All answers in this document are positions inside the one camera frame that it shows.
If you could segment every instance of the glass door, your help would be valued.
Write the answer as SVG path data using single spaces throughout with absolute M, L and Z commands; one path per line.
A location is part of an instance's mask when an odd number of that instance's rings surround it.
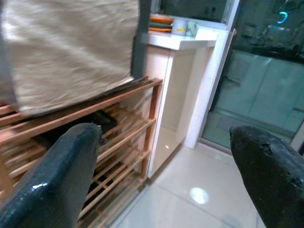
M 291 142 L 304 120 L 304 0 L 243 0 L 202 137 L 252 125 Z

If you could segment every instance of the glossy black object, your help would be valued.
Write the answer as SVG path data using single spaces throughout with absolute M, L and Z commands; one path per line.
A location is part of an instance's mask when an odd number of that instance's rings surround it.
M 30 169 L 0 209 L 0 228 L 74 228 L 94 173 L 101 129 L 78 124 Z
M 304 227 L 304 159 L 288 143 L 251 126 L 230 129 L 231 151 L 267 228 Z

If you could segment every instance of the white wall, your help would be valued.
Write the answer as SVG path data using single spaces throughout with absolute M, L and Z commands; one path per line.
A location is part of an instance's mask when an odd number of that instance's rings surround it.
M 208 64 L 200 82 L 199 95 L 195 103 L 194 112 L 190 121 L 187 137 L 184 145 L 194 149 L 198 138 L 206 123 L 208 111 L 211 107 L 215 90 L 219 83 L 219 78 L 228 53 L 228 48 L 232 40 L 232 33 L 224 30 L 200 27 L 197 39 L 203 36 L 215 36 L 217 42 L 213 52 L 207 58 Z

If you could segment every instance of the cabinet door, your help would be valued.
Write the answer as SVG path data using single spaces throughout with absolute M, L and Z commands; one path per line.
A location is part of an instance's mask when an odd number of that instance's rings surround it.
M 270 58 L 235 51 L 217 108 L 248 116 L 270 61 Z
M 273 59 L 269 69 L 256 95 L 249 116 L 264 123 L 277 127 L 289 128 L 286 123 L 290 115 L 300 118 L 301 115 L 294 114 L 293 108 L 301 106 L 298 101 L 304 89 L 304 66 L 301 64 Z

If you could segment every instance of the kitchen counter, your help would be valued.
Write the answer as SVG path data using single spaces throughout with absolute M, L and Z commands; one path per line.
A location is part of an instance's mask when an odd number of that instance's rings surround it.
M 234 50 L 243 51 L 251 53 L 254 55 L 260 55 L 265 57 L 271 57 L 286 61 L 291 61 L 295 63 L 304 63 L 304 58 L 301 56 L 296 56 L 292 54 L 291 51 L 280 50 L 279 48 L 265 48 L 265 47 L 245 47 L 245 46 L 236 46 L 233 47 Z
M 149 32 L 144 41 L 149 45 L 163 47 L 171 50 L 191 50 L 198 48 L 214 47 L 216 37 L 205 36 L 204 39 L 195 37 L 178 36 L 171 33 Z

